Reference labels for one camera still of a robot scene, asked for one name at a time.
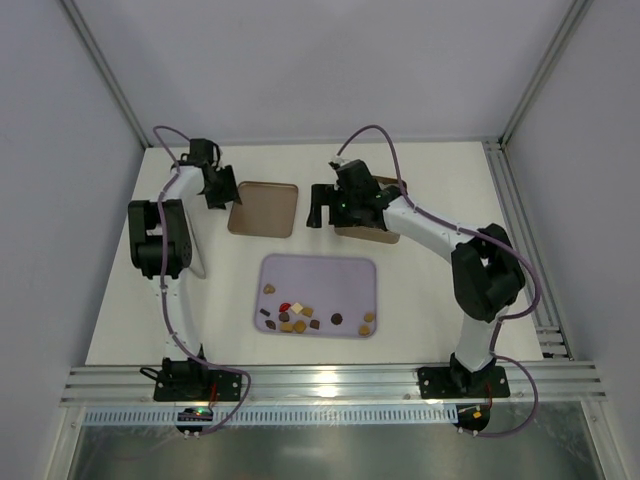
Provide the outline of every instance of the brown tray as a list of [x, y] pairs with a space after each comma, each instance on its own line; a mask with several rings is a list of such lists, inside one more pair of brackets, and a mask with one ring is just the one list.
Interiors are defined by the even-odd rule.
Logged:
[[298, 187], [289, 183], [242, 182], [242, 205], [234, 203], [227, 228], [235, 235], [287, 238], [293, 232]]
[[[397, 185], [398, 180], [391, 177], [379, 177], [373, 175], [380, 185]], [[404, 188], [407, 188], [407, 183], [402, 181]], [[368, 240], [370, 242], [388, 243], [393, 245], [400, 241], [400, 235], [393, 232], [385, 232], [378, 230], [377, 228], [369, 227], [334, 227], [336, 235], [341, 237], [357, 238], [359, 240]]]

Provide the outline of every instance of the robotic arm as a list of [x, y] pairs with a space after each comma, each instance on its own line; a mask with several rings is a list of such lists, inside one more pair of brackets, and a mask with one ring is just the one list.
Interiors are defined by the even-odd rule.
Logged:
[[[332, 162], [330, 165], [338, 176], [337, 183], [312, 186], [307, 226], [320, 228], [322, 206], [328, 206], [331, 225], [366, 226], [395, 232], [411, 238], [449, 262], [455, 298], [464, 312], [462, 333], [451, 355], [446, 378], [442, 378], [442, 372], [435, 376], [426, 373], [429, 379], [438, 377], [439, 383], [444, 384], [442, 389], [431, 389], [424, 392], [423, 397], [484, 396], [487, 382], [498, 378], [496, 369], [501, 368], [495, 366], [491, 354], [497, 317], [515, 302], [525, 285], [517, 260], [492, 244], [449, 230], [415, 212], [397, 185], [381, 187], [362, 160]], [[506, 232], [498, 225], [492, 224], [484, 229], [460, 226], [510, 245]], [[505, 381], [498, 381], [493, 392], [496, 397], [509, 395]]]
[[[171, 175], [178, 173], [172, 168]], [[240, 202], [233, 168], [220, 166], [218, 146], [206, 139], [190, 140], [189, 154], [183, 155], [180, 161], [180, 175], [162, 200], [167, 224], [167, 231], [164, 232], [168, 243], [165, 285], [169, 318], [184, 346], [191, 352], [199, 352], [198, 356], [205, 359], [185, 290], [192, 263], [198, 264], [199, 269], [204, 271], [197, 249], [194, 255], [193, 232], [185, 211], [198, 195], [204, 195], [209, 209], [225, 209], [227, 202]], [[129, 243], [133, 265], [149, 280], [162, 311], [162, 231], [157, 202], [158, 196], [129, 203]], [[220, 384], [225, 376], [225, 372], [208, 370], [187, 358], [168, 334], [162, 371], [141, 369], [141, 373], [156, 381], [154, 399], [157, 401], [206, 400], [212, 382]], [[223, 390], [219, 390], [218, 395], [221, 400], [226, 397]]]

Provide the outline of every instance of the food item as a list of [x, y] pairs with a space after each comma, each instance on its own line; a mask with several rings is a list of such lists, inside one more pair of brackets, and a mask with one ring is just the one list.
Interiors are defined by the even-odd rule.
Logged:
[[291, 311], [296, 315], [299, 315], [303, 308], [304, 307], [299, 303], [294, 303], [293, 305], [291, 305]]
[[298, 320], [293, 324], [293, 329], [298, 333], [303, 333], [307, 329], [307, 324], [304, 323], [304, 320]]

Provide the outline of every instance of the metal extrusion rail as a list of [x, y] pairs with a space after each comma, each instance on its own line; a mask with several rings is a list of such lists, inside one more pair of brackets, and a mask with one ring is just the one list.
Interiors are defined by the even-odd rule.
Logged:
[[[542, 300], [532, 314], [533, 319], [539, 327], [559, 326], [560, 313], [555, 302], [554, 291], [547, 277], [538, 250], [538, 242], [534, 237], [509, 162], [497, 142], [484, 142], [483, 148], [511, 241], [516, 250], [529, 259], [540, 276]], [[531, 282], [527, 282], [525, 291], [529, 299], [533, 298], [533, 284]]]
[[[222, 421], [232, 406], [216, 406], [207, 415], [207, 424]], [[135, 406], [89, 407], [82, 426], [190, 426], [192, 418], [181, 417], [184, 407]], [[418, 425], [428, 423], [456, 423], [456, 405], [247, 405], [229, 420], [229, 427], [254, 426], [345, 426], [345, 425]]]
[[[496, 402], [530, 402], [531, 387], [515, 366], [502, 364], [512, 396]], [[541, 401], [606, 400], [593, 362], [525, 362], [536, 380]], [[416, 370], [421, 364], [385, 365], [280, 365], [248, 366], [253, 385], [248, 403], [253, 405], [422, 403]], [[138, 367], [96, 366], [74, 368], [67, 380], [61, 407], [133, 406], [152, 402], [153, 383]], [[451, 399], [442, 403], [465, 403]], [[181, 402], [179, 405], [199, 405]]]

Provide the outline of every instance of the brown snack piece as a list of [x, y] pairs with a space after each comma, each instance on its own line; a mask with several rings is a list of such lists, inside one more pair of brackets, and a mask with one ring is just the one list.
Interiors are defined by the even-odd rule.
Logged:
[[298, 333], [303, 333], [307, 329], [307, 324], [304, 323], [304, 320], [298, 320], [293, 324], [293, 329]]

